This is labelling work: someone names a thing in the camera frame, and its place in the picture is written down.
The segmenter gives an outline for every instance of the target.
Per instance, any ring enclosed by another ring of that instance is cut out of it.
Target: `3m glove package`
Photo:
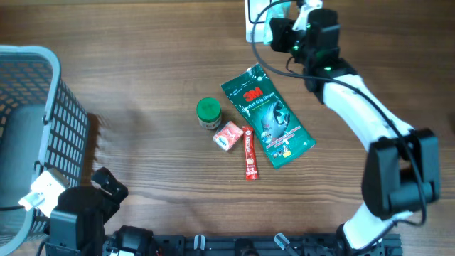
[[[296,159],[316,143],[259,64],[221,88],[255,130],[274,168]]]

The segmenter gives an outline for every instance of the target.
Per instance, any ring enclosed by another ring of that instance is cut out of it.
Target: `wooden table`
[[[429,206],[423,228],[394,229],[405,254],[453,255],[453,1],[326,7],[340,17],[342,56],[370,90],[398,117],[439,136],[441,200]],[[196,104],[208,96],[221,102],[224,120],[246,124],[220,89],[256,63],[243,1],[0,7],[0,42],[52,49],[63,79],[92,113],[85,181],[106,166],[129,188],[107,233],[122,225],[184,235],[334,232],[362,202],[364,148],[300,80],[269,73],[317,145],[274,170],[256,140],[259,181],[246,182],[241,145],[226,153],[200,127]],[[261,54],[278,68],[289,57],[268,47]],[[14,254],[37,247],[29,242]]]

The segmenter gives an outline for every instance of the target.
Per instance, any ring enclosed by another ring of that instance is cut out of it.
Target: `green glove package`
[[[221,88],[255,130],[274,168],[296,159],[316,143],[259,64]]]

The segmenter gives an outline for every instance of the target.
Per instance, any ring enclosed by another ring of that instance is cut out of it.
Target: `green lid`
[[[199,101],[196,112],[203,122],[211,123],[221,116],[221,105],[212,97],[203,98]]]

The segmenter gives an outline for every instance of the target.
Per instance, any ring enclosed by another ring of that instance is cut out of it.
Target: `plastic basket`
[[[89,125],[53,52],[0,46],[0,207],[18,205],[50,168],[78,186]],[[42,237],[47,222],[39,210],[0,212],[0,255]]]

